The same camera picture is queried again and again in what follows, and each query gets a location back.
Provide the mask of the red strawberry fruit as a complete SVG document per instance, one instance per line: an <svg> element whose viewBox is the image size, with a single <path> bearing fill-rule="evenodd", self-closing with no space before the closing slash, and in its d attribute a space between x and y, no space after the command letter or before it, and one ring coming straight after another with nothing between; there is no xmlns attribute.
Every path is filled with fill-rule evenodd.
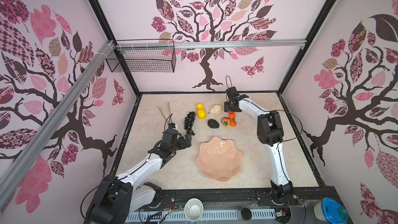
<svg viewBox="0 0 398 224"><path fill-rule="evenodd" d="M228 125L230 125L230 118L228 118L228 117L224 117L223 119L222 119L222 121L221 121L221 123L222 123L222 125L223 126L228 126Z"/></svg>

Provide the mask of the pink scalloped fruit bowl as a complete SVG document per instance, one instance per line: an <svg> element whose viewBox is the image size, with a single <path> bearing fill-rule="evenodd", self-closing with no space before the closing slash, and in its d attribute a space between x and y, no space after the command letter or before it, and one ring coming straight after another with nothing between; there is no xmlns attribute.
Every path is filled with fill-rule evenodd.
<svg viewBox="0 0 398 224"><path fill-rule="evenodd" d="M226 182L241 172L242 159L233 141L213 137L200 145L197 164L205 177Z"/></svg>

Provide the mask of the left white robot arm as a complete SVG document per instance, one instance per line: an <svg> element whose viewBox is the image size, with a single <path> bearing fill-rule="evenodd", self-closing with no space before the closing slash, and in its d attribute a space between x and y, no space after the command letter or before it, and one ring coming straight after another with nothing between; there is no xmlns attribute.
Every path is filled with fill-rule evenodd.
<svg viewBox="0 0 398 224"><path fill-rule="evenodd" d="M141 162L117 176L106 175L91 190L95 194L86 213L80 208L85 223L123 224L130 212L151 204L158 192L157 186L144 181L163 168L178 150L191 145L192 135L168 128Z"/></svg>

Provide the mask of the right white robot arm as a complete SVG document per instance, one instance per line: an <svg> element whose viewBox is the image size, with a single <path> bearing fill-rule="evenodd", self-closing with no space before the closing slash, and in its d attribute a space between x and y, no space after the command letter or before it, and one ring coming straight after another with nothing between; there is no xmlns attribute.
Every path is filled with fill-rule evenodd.
<svg viewBox="0 0 398 224"><path fill-rule="evenodd" d="M271 161L271 199L281 205L294 193L293 183L288 176L284 154L284 130L278 111L267 110L245 94L227 90L226 112L246 112L257 121L257 138L264 144Z"/></svg>

